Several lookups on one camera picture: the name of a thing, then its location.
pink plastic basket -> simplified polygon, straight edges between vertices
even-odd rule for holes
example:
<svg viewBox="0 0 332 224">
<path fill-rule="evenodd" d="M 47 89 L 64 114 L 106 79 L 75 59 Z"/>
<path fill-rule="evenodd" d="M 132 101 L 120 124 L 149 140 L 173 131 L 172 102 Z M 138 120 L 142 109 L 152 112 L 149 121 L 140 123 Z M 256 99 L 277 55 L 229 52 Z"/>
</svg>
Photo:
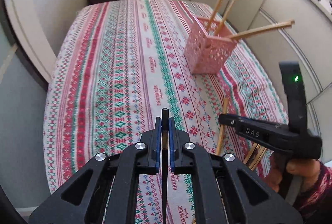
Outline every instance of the pink plastic basket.
<svg viewBox="0 0 332 224">
<path fill-rule="evenodd" d="M 237 41 L 225 38 L 233 34 L 224 25 L 218 36 L 209 35 L 219 25 L 213 21 L 209 32 L 205 27 L 209 19 L 194 17 L 184 50 L 191 74 L 216 74 L 234 50 Z"/>
</svg>

patterned tablecloth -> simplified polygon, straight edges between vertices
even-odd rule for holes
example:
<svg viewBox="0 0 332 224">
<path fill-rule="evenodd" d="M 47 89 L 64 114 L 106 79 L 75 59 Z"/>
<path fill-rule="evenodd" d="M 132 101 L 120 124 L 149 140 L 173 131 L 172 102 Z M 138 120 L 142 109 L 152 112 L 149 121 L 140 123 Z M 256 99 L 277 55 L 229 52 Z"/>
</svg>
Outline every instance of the patterned tablecloth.
<svg viewBox="0 0 332 224">
<path fill-rule="evenodd" d="M 139 141 L 163 107 L 178 129 L 210 153 L 225 97 L 229 113 L 286 122 L 271 81 L 244 42 L 217 75 L 190 74 L 183 49 L 192 17 L 211 11 L 193 2 L 125 0 L 80 12 L 58 55 L 46 102 L 44 156 L 51 192 L 94 154 L 117 154 Z M 226 128 L 223 153 L 243 159 L 250 146 Z M 259 176 L 267 174 L 268 156 L 256 169 Z M 162 222 L 160 183 L 160 175 L 141 175 L 136 223 Z M 168 223 L 191 223 L 190 176 L 170 173 L 168 189 Z"/>
</svg>

tablecloth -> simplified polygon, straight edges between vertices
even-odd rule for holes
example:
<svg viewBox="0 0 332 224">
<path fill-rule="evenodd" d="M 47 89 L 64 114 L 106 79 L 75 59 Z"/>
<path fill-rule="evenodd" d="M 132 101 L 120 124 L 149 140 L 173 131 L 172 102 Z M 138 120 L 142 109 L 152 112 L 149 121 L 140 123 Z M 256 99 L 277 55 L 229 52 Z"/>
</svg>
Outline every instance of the tablecloth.
<svg viewBox="0 0 332 224">
<path fill-rule="evenodd" d="M 211 12 L 201 3 L 124 0 L 79 13 L 58 55 L 46 101 L 44 158 L 51 192 L 94 154 L 117 154 L 139 141 L 163 107 L 178 129 L 210 153 L 225 97 L 229 113 L 286 123 L 271 81 L 243 41 L 217 75 L 190 74 L 183 49 L 192 17 Z M 250 146 L 226 127 L 223 153 L 243 159 Z M 269 170 L 268 157 L 256 169 L 261 177 Z M 168 191 L 168 223 L 191 223 L 190 175 L 170 172 Z M 160 174 L 141 175 L 138 192 L 136 223 L 161 223 Z"/>
</svg>

red patterned sleeve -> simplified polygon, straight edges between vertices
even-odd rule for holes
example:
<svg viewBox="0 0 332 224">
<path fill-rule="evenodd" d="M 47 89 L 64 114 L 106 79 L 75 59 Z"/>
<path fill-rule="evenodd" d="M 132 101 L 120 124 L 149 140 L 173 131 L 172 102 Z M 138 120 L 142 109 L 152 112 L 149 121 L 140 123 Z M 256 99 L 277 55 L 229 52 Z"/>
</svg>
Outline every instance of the red patterned sleeve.
<svg viewBox="0 0 332 224">
<path fill-rule="evenodd" d="M 306 224 L 332 223 L 332 168 L 320 164 L 320 174 L 314 186 L 301 193 L 294 205 Z"/>
</svg>

red and green pattern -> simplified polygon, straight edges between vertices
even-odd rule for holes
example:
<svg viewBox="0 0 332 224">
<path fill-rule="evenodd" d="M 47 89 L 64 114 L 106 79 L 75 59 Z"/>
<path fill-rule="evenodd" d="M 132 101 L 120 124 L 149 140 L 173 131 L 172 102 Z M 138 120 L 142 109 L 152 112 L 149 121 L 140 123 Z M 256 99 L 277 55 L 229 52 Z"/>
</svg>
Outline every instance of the red and green pattern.
<svg viewBox="0 0 332 224">
<path fill-rule="evenodd" d="M 230 113 L 286 122 L 271 81 L 244 42 L 218 75 L 190 74 L 183 49 L 192 17 L 210 13 L 205 4 L 172 0 L 108 2 L 80 12 L 59 53 L 46 102 L 44 156 L 51 192 L 94 154 L 117 154 L 139 141 L 163 107 L 177 128 L 211 153 L 225 97 Z M 250 146 L 226 128 L 223 152 L 243 159 Z M 268 172 L 268 154 L 256 169 L 259 176 Z M 170 173 L 168 223 L 191 223 L 193 216 L 190 176 Z M 141 175 L 136 223 L 161 221 L 160 175 Z"/>
</svg>

